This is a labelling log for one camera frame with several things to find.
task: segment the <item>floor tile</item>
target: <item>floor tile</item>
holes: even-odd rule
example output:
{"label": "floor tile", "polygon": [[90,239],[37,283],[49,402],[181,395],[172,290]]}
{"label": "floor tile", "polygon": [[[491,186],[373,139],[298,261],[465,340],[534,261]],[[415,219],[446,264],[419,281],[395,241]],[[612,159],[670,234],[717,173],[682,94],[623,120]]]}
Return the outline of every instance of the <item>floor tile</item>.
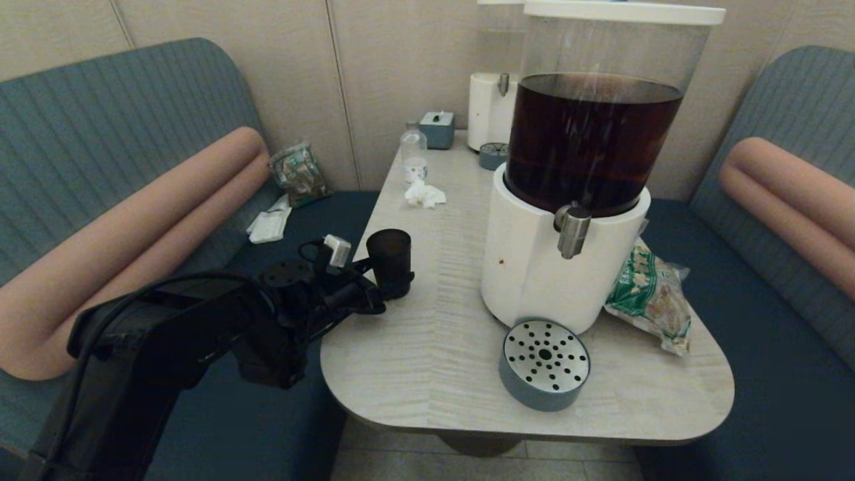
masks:
{"label": "floor tile", "polygon": [[619,444],[548,441],[526,441],[526,444],[531,459],[635,462],[632,447]]}
{"label": "floor tile", "polygon": [[644,481],[638,463],[585,461],[587,481]]}
{"label": "floor tile", "polygon": [[[354,418],[348,418],[341,437],[341,448],[371,449],[380,451],[411,451],[416,453],[458,454],[453,448],[432,434],[413,434],[400,431],[376,430]],[[524,442],[502,454],[503,458],[525,458]]]}
{"label": "floor tile", "polygon": [[585,481],[582,463],[341,449],[333,481]]}

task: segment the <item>plastic bottle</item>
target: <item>plastic bottle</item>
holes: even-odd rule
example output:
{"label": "plastic bottle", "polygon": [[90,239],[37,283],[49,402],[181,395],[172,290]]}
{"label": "plastic bottle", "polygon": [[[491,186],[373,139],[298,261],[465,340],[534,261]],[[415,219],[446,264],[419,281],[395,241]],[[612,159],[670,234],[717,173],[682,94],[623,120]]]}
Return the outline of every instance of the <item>plastic bottle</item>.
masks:
{"label": "plastic bottle", "polygon": [[416,179],[428,177],[428,137],[419,130],[418,122],[407,122],[407,131],[401,135],[401,162],[404,166],[404,182],[409,185]]}

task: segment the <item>black robotic arm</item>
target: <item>black robotic arm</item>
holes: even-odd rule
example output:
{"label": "black robotic arm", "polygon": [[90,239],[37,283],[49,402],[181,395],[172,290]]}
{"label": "black robotic arm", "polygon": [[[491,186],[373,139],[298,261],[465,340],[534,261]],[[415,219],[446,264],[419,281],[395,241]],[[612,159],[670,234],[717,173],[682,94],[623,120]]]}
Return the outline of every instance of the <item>black robotic arm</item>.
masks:
{"label": "black robotic arm", "polygon": [[383,299],[414,277],[384,291],[363,276],[369,259],[345,265],[347,252],[323,240],[300,254],[259,281],[178,276],[81,313],[68,342],[77,363],[19,480],[143,479],[179,393],[222,355],[235,354],[244,379],[288,389],[303,378],[311,341],[352,313],[383,313]]}

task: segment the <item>table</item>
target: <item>table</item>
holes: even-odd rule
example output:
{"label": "table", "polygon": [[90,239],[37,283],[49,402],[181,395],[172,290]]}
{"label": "table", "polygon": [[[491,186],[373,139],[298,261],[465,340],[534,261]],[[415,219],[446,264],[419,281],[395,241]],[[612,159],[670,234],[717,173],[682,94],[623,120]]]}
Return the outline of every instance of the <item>table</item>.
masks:
{"label": "table", "polygon": [[427,183],[448,198],[435,210],[406,204],[395,158],[356,258],[367,257],[374,232],[406,230],[416,279],[385,314],[351,316],[323,338],[321,368],[339,403],[370,425],[441,436],[672,445],[721,424],[733,374],[700,321],[691,355],[680,358],[603,313],[580,335],[592,372],[573,405],[542,413],[511,397],[498,375],[508,328],[480,291],[492,172],[478,166],[465,135],[458,131],[449,151],[429,151]]}

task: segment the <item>blue tissue box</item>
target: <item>blue tissue box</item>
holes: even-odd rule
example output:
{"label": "blue tissue box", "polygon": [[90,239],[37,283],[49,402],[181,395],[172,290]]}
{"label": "blue tissue box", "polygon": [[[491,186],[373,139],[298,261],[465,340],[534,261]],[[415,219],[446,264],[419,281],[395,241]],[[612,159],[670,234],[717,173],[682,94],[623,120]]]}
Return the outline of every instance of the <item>blue tissue box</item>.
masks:
{"label": "blue tissue box", "polygon": [[428,112],[419,122],[419,130],[427,137],[428,149],[451,149],[454,142],[454,113]]}

